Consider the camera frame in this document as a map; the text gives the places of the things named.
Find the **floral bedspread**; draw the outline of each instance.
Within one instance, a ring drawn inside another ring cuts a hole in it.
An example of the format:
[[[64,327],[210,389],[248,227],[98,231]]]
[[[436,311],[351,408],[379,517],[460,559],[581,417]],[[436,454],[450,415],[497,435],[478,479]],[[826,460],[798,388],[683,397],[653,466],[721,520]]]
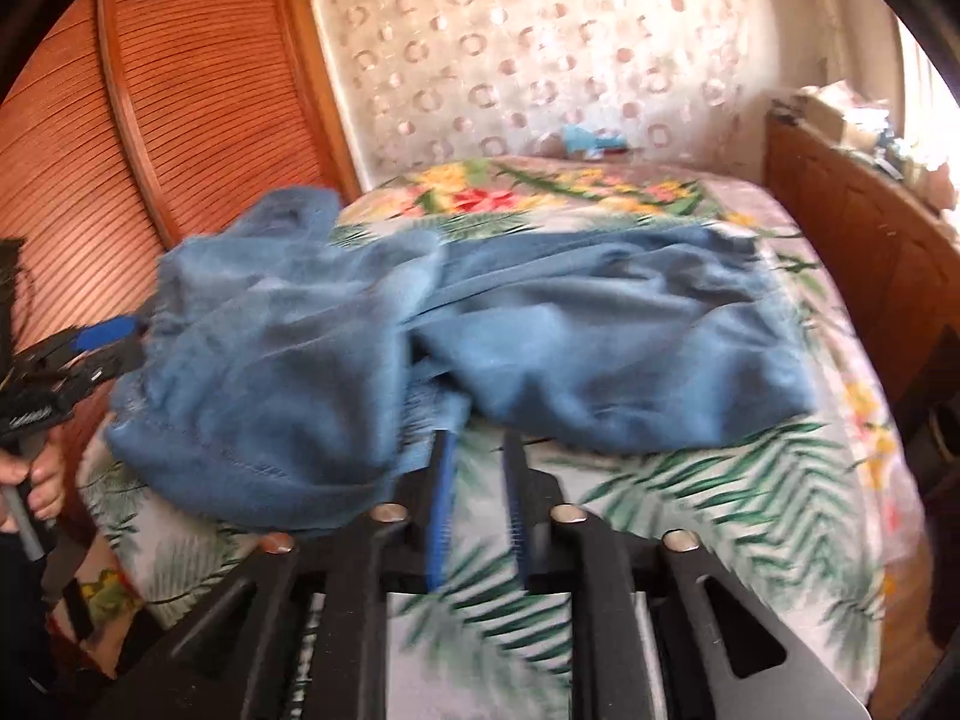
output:
[[[613,458],[530,440],[569,500],[642,536],[692,528],[866,699],[877,678],[884,572],[922,509],[880,386],[832,280],[793,220],[752,184],[668,167],[472,160],[398,177],[344,209],[334,239],[411,225],[450,239],[711,220],[760,238],[805,330],[815,413],[742,445]],[[501,432],[473,420],[457,450],[443,591],[394,599],[388,712],[411,718],[568,716],[568,600],[517,584]],[[90,445],[78,484],[144,600],[174,624],[256,537],[176,511]],[[296,703],[291,716],[296,717]]]

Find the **patterned wallpaper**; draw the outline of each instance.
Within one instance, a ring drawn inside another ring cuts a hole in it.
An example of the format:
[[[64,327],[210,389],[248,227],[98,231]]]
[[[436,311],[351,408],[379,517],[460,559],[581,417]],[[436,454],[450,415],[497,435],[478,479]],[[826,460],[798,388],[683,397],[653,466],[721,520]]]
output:
[[[317,0],[367,186],[450,159],[556,155],[564,124],[722,167],[747,0]]]

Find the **blue garment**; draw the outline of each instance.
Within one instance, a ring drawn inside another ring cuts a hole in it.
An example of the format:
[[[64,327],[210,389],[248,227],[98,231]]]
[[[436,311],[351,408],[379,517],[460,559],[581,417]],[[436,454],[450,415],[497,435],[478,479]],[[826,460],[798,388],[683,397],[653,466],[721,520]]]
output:
[[[473,405],[613,453],[731,445],[812,410],[797,327],[748,239],[679,225],[328,245],[329,191],[261,199],[158,269],[147,362],[107,441],[179,507],[337,527]]]

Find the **black pants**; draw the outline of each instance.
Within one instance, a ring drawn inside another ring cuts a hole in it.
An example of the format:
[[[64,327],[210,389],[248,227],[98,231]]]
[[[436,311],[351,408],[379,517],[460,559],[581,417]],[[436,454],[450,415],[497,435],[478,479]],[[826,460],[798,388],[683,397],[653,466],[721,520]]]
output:
[[[56,669],[40,591],[44,562],[30,563],[18,536],[0,533],[0,716],[59,718]]]

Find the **human hand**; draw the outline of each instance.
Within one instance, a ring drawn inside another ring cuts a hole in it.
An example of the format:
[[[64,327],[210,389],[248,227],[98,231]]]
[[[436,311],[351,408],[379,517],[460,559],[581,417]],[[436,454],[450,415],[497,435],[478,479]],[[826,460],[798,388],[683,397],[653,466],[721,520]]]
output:
[[[61,450],[61,429],[54,428],[40,455],[30,463],[0,449],[0,485],[19,485],[30,475],[32,490],[27,505],[40,520],[53,519],[64,507],[64,452]],[[0,497],[0,533],[16,533],[16,522],[7,512]]]

